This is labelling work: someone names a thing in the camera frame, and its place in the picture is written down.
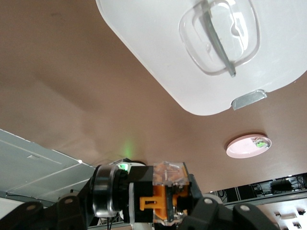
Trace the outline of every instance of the clear plastic case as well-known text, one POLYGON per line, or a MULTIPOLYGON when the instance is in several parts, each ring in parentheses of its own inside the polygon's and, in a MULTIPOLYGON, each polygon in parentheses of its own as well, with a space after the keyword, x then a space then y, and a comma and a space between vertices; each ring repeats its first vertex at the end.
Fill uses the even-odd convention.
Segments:
POLYGON ((208 75, 218 75, 227 68, 210 33, 212 22, 229 61, 236 67, 251 60, 260 45, 258 20, 249 0, 203 1, 188 10, 179 23, 180 37, 190 57, 208 75), (211 20, 204 18, 208 13, 211 20))
POLYGON ((183 163, 162 162, 153 167, 153 185, 189 185, 188 174, 183 163))

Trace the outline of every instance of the green led light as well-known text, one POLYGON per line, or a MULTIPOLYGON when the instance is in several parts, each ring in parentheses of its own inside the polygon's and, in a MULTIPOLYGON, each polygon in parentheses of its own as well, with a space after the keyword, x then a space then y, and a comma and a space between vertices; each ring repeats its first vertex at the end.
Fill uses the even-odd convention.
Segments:
POLYGON ((122 170, 128 171, 128 164, 122 163, 118 167, 122 170))
POLYGON ((267 145, 268 145, 268 144, 265 143, 264 141, 260 141, 260 142, 256 143, 256 146, 257 146, 258 148, 266 147, 267 145))

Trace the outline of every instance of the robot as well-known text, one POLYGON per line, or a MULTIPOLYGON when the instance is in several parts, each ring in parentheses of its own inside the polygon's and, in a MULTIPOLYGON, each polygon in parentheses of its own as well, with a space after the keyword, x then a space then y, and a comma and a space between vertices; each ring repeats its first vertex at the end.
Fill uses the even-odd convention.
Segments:
POLYGON ((100 165, 77 195, 44 208, 27 202, 0 220, 1 230, 86 230, 94 218, 122 212, 124 222, 153 223, 155 230, 276 230, 255 206, 226 208, 203 196, 185 163, 154 166, 100 165))

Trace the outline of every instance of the screw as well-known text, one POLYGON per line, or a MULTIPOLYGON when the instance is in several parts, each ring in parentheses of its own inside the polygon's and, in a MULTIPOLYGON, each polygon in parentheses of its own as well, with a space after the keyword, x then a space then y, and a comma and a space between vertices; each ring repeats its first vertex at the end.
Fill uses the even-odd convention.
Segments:
POLYGON ((64 203, 67 205, 67 204, 69 204, 69 203, 71 203, 73 200, 71 199, 71 198, 68 198, 68 199, 66 199, 65 201, 64 201, 64 203))
POLYGON ((204 199, 204 202, 205 202, 206 204, 208 204, 208 205, 210 205, 210 204, 213 203, 213 201, 212 201, 211 199, 208 199, 208 198, 204 199))
POLYGON ((241 205, 241 206, 240 206, 240 209, 242 209, 242 210, 245 211, 245 212, 250 211, 249 207, 247 207, 246 205, 241 205))
POLYGON ((27 207, 27 211, 31 211, 31 210, 33 210, 34 208, 36 208, 36 206, 35 205, 30 205, 30 206, 28 206, 27 207))

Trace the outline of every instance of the white wall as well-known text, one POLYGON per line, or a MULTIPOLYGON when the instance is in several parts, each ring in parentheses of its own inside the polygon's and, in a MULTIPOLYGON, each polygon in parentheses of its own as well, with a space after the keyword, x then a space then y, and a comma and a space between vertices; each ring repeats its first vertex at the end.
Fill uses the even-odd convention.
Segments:
POLYGON ((0 219, 21 204, 20 201, 0 198, 0 219))

